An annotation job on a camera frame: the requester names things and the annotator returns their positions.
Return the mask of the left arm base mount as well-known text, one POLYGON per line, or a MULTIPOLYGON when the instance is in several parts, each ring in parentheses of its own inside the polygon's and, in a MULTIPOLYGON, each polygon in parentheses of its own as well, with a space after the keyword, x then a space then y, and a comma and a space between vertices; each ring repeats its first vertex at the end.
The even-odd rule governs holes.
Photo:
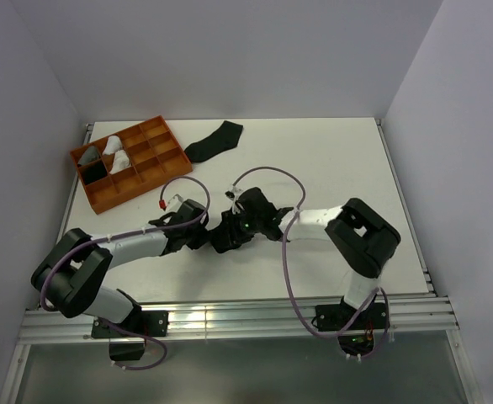
POLYGON ((167 357, 167 346, 159 340, 167 335, 167 311, 137 311, 121 323, 102 318, 93 322, 91 338, 109 341, 109 358, 126 369, 149 369, 161 364, 167 357), (154 364, 136 365, 150 348, 157 348, 154 364))

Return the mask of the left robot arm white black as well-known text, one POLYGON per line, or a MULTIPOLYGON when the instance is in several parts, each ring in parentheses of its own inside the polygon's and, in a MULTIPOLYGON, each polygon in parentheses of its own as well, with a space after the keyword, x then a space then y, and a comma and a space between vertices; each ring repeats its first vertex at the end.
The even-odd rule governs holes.
POLYGON ((163 257, 187 246, 196 249, 207 234, 204 207, 179 200, 162 218, 122 237, 93 237, 80 228, 64 234, 31 276, 64 317, 100 317, 122 336, 138 332, 140 305, 120 290, 103 286, 106 273, 143 258, 163 257))

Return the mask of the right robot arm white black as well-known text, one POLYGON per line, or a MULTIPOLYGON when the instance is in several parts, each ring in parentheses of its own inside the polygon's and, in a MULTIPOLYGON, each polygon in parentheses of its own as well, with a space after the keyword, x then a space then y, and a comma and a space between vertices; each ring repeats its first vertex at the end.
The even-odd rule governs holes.
POLYGON ((225 195, 231 207, 221 213, 221 222, 212 231, 216 252, 237 249, 258 234, 273 242, 330 241, 352 270, 342 298, 343 322, 358 328, 370 318, 371 294, 401 241, 388 221, 359 198, 332 208, 300 210, 276 207, 258 187, 233 187, 225 195))

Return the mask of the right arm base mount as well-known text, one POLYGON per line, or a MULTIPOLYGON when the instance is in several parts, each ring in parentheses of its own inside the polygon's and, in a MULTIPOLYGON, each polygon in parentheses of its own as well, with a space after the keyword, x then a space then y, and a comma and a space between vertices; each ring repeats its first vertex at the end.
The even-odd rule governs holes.
MULTIPOLYGON (((318 305, 311 324, 319 332, 335 332, 342 329, 355 314, 355 310, 343 301, 338 304, 318 305)), ((389 316, 383 303, 371 302, 348 328, 351 331, 384 330, 389 316)))

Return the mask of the black sock with white stripes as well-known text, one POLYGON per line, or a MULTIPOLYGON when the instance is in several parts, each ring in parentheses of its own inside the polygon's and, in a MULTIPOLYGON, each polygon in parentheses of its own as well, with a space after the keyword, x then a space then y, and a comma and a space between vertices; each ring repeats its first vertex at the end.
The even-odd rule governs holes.
POLYGON ((95 183, 108 175, 107 168, 102 160, 91 162, 80 167, 82 182, 85 185, 95 183))

